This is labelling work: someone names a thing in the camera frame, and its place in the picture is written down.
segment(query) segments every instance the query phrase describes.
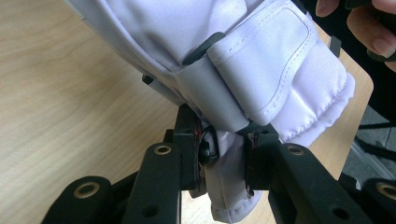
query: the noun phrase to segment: fabric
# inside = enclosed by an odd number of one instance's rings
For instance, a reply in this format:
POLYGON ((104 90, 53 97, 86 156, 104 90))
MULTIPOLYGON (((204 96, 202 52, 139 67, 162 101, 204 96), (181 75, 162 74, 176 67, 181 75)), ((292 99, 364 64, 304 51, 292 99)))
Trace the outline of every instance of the fabric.
POLYGON ((353 95, 352 76, 290 0, 69 3, 153 79, 154 90, 177 105, 187 103, 217 129, 220 158, 204 169, 215 220, 240 221, 260 198, 257 192, 249 199, 245 190, 243 138, 236 132, 251 121, 271 123, 281 142, 307 147, 353 95), (182 65, 217 32, 225 37, 195 63, 182 65))

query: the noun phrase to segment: finger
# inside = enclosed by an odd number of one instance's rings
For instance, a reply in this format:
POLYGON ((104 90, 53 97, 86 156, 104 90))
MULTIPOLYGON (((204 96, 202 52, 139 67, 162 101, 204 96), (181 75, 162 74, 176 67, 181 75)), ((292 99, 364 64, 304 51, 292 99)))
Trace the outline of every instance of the finger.
POLYGON ((318 0, 316 13, 319 17, 329 16, 340 4, 340 0, 318 0))
POLYGON ((355 8, 346 23, 367 49, 388 58, 396 50, 396 35, 376 19, 376 12, 373 7, 355 8))
POLYGON ((396 14, 396 0, 373 0, 372 2, 376 9, 396 14))
POLYGON ((390 68, 393 72, 396 73, 396 62, 385 63, 388 68, 390 68))

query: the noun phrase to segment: gray floor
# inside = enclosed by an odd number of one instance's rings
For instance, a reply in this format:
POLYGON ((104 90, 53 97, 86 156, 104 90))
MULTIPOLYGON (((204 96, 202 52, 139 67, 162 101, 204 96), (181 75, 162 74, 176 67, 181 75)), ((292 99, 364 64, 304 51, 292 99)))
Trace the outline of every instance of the gray floor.
MULTIPOLYGON (((378 115, 370 106, 364 112, 361 124, 388 122, 378 115)), ((358 130, 357 135, 364 142, 396 151, 396 128, 358 130)), ((396 162, 365 153, 357 141, 354 141, 343 172, 355 177, 362 185, 369 178, 396 179, 396 162)))

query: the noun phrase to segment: black handheld object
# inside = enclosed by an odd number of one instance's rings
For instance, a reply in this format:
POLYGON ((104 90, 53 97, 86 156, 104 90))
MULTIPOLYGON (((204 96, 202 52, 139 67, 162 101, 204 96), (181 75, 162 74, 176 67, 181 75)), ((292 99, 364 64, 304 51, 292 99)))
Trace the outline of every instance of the black handheld object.
MULTIPOLYGON (((372 4, 371 0, 346 0, 345 7, 346 9, 352 9, 355 7, 363 7, 370 6, 372 4)), ((391 30, 394 34, 396 34, 396 14, 390 14, 383 11, 378 11, 378 20, 383 24, 386 28, 391 30)), ((396 61, 396 53, 393 53, 390 57, 385 58, 381 55, 377 55, 374 52, 367 49, 367 54, 370 58, 379 61, 379 62, 394 62, 396 61)))

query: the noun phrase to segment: wood grain surface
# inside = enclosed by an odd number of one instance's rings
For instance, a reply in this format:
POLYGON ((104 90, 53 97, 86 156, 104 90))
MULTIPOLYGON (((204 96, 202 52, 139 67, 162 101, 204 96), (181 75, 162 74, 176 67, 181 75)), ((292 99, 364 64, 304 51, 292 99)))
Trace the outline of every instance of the wood grain surface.
MULTIPOLYGON (((311 146, 334 177, 373 89, 344 52, 341 60, 356 78, 356 96, 311 146)), ((80 177, 114 183, 138 170, 176 115, 64 2, 1 0, 0 223, 39 223, 80 177)), ((207 196, 183 196, 183 223, 215 223, 207 196)), ((272 222, 265 195, 243 221, 272 222)))

